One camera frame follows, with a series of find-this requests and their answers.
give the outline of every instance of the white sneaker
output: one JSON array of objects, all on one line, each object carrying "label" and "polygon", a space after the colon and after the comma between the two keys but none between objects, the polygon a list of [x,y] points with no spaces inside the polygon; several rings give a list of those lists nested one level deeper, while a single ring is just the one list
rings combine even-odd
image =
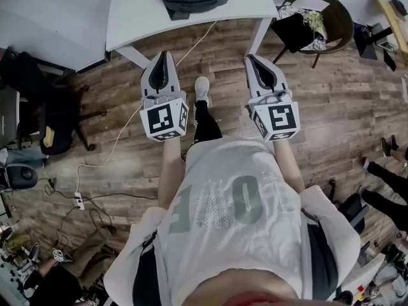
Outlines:
[{"label": "white sneaker", "polygon": [[[210,90],[210,81],[207,77],[200,76],[196,79],[196,83],[194,85],[196,89],[196,102],[197,101],[206,101],[207,106],[210,105],[210,100],[208,99],[208,91]],[[197,128],[197,120],[196,120],[196,105],[194,104],[193,108],[194,112],[194,121],[193,125]]]}]

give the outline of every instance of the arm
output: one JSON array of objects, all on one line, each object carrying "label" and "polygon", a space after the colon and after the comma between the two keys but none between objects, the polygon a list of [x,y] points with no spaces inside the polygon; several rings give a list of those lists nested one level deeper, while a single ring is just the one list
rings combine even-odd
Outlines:
[{"label": "arm", "polygon": [[159,206],[168,210],[184,178],[180,138],[163,143],[163,164],[159,179]]},{"label": "arm", "polygon": [[54,258],[50,258],[38,267],[37,272],[43,278],[45,278],[48,272],[51,270],[51,268],[53,268],[56,264],[58,264],[58,261]]},{"label": "arm", "polygon": [[301,193],[305,190],[305,182],[288,140],[276,140],[273,142],[273,147],[275,149],[275,159],[283,179],[296,192]]}]

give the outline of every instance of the white table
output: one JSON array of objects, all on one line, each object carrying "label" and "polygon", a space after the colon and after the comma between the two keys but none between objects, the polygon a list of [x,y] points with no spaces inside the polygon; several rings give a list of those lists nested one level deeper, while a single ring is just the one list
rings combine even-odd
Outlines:
[{"label": "white table", "polygon": [[106,50],[116,50],[143,69],[149,60],[130,43],[150,35],[216,20],[256,18],[246,54],[255,54],[278,11],[272,0],[228,0],[205,13],[193,13],[187,20],[171,20],[162,0],[111,0]]}]

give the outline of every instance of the white t-shirt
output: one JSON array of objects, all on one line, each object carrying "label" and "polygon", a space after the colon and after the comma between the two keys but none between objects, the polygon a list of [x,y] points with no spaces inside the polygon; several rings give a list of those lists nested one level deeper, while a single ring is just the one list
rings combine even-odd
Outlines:
[{"label": "white t-shirt", "polygon": [[271,271],[300,296],[300,208],[264,144],[221,138],[193,146],[158,227],[172,304],[229,268]]}]

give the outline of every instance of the person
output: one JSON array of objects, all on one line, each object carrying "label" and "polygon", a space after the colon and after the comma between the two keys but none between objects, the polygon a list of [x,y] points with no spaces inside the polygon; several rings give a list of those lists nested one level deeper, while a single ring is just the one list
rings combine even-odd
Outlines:
[{"label": "person", "polygon": [[[358,257],[358,234],[318,186],[305,189],[288,141],[267,147],[222,137],[208,111],[209,87],[207,78],[196,80],[196,132],[186,170],[180,140],[165,141],[158,207],[131,226],[105,274],[107,293],[118,306],[249,306],[306,298],[312,279],[302,270],[309,239],[301,238],[301,208],[319,217],[335,247],[337,287]],[[328,277],[325,272],[324,284]]]},{"label": "person", "polygon": [[116,228],[104,226],[72,252],[69,263],[50,258],[41,264],[24,282],[24,289],[38,286],[29,298],[30,305],[87,305],[87,302],[75,302],[82,297],[82,289],[88,289],[101,275],[104,260],[112,257],[105,243],[114,234]]},{"label": "person", "polygon": [[[406,164],[407,149],[399,149],[394,135],[391,136],[390,144],[387,143],[386,139],[382,137],[381,147],[384,156],[394,157],[397,161]],[[360,159],[360,164],[362,165],[364,170],[367,170],[372,175],[381,178],[387,185],[392,188],[394,192],[396,192],[406,202],[408,202],[408,191],[406,189],[408,185],[408,179],[388,171],[386,168],[379,166],[377,163],[371,162],[366,157],[362,157]],[[408,221],[406,221],[405,219],[406,215],[408,214],[407,205],[394,203],[381,194],[375,191],[369,191],[363,186],[360,186],[357,192],[363,199],[363,201],[390,217],[399,230],[408,231]]]}]

